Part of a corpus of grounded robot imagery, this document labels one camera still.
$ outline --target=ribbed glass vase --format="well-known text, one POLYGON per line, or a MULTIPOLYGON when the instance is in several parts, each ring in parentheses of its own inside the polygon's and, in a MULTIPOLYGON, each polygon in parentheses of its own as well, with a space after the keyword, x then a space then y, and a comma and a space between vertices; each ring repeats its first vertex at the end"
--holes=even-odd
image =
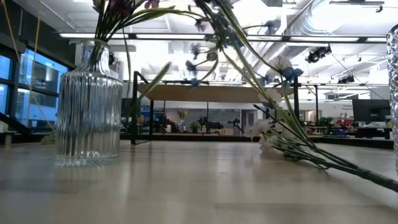
POLYGON ((394 26, 387 34, 387 58, 390 76, 392 135, 398 173, 398 25, 394 26))
POLYGON ((119 152, 122 82, 109 71, 109 46, 82 42, 81 62, 61 78, 56 165, 108 164, 119 152))

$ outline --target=rope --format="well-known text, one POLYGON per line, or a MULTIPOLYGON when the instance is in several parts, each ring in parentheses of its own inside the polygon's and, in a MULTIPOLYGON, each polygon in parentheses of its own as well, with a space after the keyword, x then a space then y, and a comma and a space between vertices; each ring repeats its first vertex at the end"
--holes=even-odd
MULTIPOLYGON (((16 44, 16 42, 15 42, 14 34, 12 33, 11 22, 10 22, 10 18, 9 18, 9 16, 8 16, 8 12, 7 12, 6 2, 5 2, 5 1, 1 1, 1 3, 2 3, 2 5, 4 6, 4 14, 6 15, 7 25, 8 25, 8 29, 9 29, 9 32, 10 32, 12 44, 13 44, 13 46, 14 46, 15 53, 16 53, 16 55, 17 55, 18 63, 19 63, 19 65, 20 65, 20 68, 21 68, 21 70, 22 70, 22 73, 25 73, 24 68, 22 67, 22 64, 21 64, 21 58, 20 58, 19 53, 18 53, 18 50, 17 50, 17 44, 16 44)), ((36 56, 36 51, 37 51, 37 41, 38 41, 39 29, 40 29, 40 26, 37 26, 36 43, 35 43, 35 54, 34 54, 34 57, 36 56)), ((32 93, 32 82, 31 82, 30 85, 29 85, 29 92, 32 93)), ((37 104, 38 109, 39 109, 40 112, 43 114, 44 119, 46 120, 47 124, 49 124, 51 130, 55 132, 54 127, 50 124, 50 121, 48 121, 48 119, 47 119, 46 115, 44 114, 44 112, 42 111, 42 109, 41 109, 41 107, 40 107, 40 105, 39 105, 39 102, 37 101, 36 97, 35 97, 34 95, 32 95, 32 94, 29 94, 29 102, 30 102, 30 96, 33 97, 34 101, 35 101, 36 104, 37 104)))

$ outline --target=spotlight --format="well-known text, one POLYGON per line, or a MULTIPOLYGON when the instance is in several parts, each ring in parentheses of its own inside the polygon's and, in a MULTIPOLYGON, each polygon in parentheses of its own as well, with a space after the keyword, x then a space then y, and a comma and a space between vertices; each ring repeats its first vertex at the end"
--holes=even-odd
POLYGON ((311 50, 308 57, 305 59, 308 63, 317 63, 320 59, 326 57, 331 53, 330 44, 327 47, 317 47, 315 50, 311 50))
POLYGON ((353 82, 355 82, 354 76, 349 75, 349 76, 347 76, 345 78, 340 78, 338 80, 337 84, 347 84, 347 83, 353 83, 353 82))
POLYGON ((376 13, 380 13, 381 11, 383 11, 383 6, 382 5, 379 6, 379 9, 376 9, 376 13))

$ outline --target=ceiling light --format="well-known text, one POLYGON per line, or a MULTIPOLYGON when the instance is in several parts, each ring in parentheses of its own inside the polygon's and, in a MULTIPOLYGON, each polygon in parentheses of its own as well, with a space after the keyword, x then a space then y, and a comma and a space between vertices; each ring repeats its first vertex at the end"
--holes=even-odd
POLYGON ((291 37, 291 41, 297 42, 357 42, 359 37, 291 37))
POLYGON ((249 41, 280 41, 282 37, 263 36, 263 35, 249 35, 249 41))
POLYGON ((286 43, 288 47, 327 47, 328 44, 318 44, 318 43, 295 43, 295 42, 288 42, 286 43))
POLYGON ((367 42, 380 42, 380 43, 386 43, 387 40, 385 37, 369 37, 366 39, 367 42))
MULTIPOLYGON (((63 38, 71 38, 71 39, 94 39, 95 34, 60 34, 61 37, 63 38)), ((112 36, 112 39, 122 39, 123 37, 128 38, 129 36, 127 34, 114 34, 112 36)))
POLYGON ((137 39, 148 39, 148 40, 172 40, 172 39, 183 39, 183 40, 204 40, 205 35, 198 34, 137 34, 137 39))
POLYGON ((210 84, 230 84, 230 85, 240 85, 243 82, 222 82, 222 81, 209 81, 210 84))

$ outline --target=window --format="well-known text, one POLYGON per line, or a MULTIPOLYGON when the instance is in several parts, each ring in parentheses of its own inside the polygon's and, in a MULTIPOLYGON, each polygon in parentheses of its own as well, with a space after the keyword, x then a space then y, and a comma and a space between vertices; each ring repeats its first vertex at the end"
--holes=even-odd
POLYGON ((57 97, 32 92, 29 103, 29 90, 18 89, 15 117, 22 124, 27 124, 30 128, 49 128, 47 119, 54 126, 57 120, 57 109, 57 97))
POLYGON ((30 82, 32 82, 32 85, 36 88, 58 93, 61 75, 68 71, 67 67, 40 54, 36 54, 33 64, 33 58, 34 52, 32 50, 26 50, 22 54, 19 83, 30 85, 30 82), (31 81, 32 69, 34 69, 33 81, 31 81))
POLYGON ((11 60, 0 55, 0 78, 9 79, 11 60))
POLYGON ((8 86, 0 84, 0 112, 6 112, 8 86))

